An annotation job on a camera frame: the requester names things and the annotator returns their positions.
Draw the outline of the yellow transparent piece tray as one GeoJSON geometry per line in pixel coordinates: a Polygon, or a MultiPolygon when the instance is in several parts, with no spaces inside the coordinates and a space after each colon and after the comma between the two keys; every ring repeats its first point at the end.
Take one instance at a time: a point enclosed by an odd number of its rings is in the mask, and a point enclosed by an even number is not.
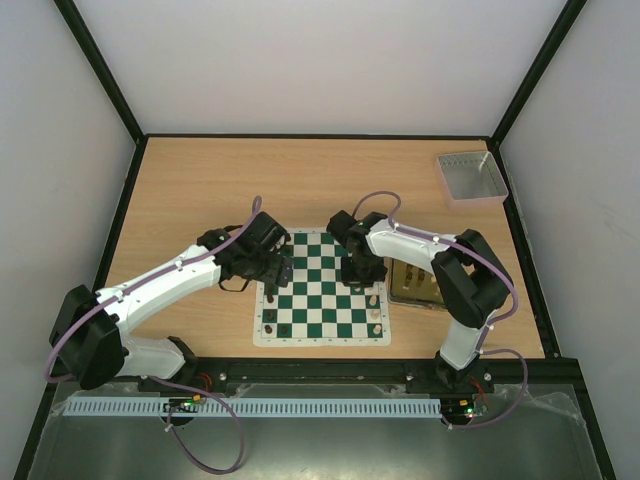
{"type": "Polygon", "coordinates": [[[440,288],[433,274],[405,262],[388,261],[387,290],[392,303],[444,311],[440,288]]]}

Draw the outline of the green white chess board mat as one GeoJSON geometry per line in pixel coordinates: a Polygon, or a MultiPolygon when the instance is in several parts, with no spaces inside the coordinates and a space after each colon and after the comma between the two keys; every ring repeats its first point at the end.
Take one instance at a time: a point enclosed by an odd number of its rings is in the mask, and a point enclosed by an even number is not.
{"type": "Polygon", "coordinates": [[[293,260],[293,278],[282,288],[256,284],[253,343],[257,347],[384,347],[391,344],[386,284],[369,288],[345,286],[340,262],[348,255],[320,228],[293,228],[284,254],[293,260]],[[266,302],[266,294],[274,302],[266,302]],[[265,310],[276,311],[276,322],[263,321],[265,310]],[[270,324],[273,335],[264,335],[270,324]],[[289,334],[281,336],[279,326],[289,334]]]}

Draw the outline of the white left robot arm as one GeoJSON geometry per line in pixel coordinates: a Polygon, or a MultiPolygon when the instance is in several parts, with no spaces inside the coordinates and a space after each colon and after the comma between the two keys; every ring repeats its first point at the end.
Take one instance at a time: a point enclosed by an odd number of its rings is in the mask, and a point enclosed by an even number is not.
{"type": "Polygon", "coordinates": [[[60,307],[49,341],[52,358],[84,390],[116,377],[175,377],[191,351],[177,337],[134,336],[144,321],[199,290],[239,277],[285,287],[293,261],[283,250],[287,230],[265,212],[243,225],[209,230],[164,264],[112,287],[70,290],[60,307]]]}

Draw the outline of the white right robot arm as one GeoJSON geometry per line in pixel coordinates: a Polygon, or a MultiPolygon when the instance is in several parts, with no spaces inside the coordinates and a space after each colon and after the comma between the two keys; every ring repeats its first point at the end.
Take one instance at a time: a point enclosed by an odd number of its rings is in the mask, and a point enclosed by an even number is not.
{"type": "Polygon", "coordinates": [[[331,217],[327,232],[348,252],[340,267],[346,286],[384,281],[386,259],[435,277],[451,316],[435,357],[435,376],[450,392],[466,385],[492,325],[508,317],[499,313],[506,299],[512,299],[511,312],[519,305],[513,280],[484,237],[471,229],[457,236],[418,230],[376,212],[357,220],[344,210],[331,217]]]}

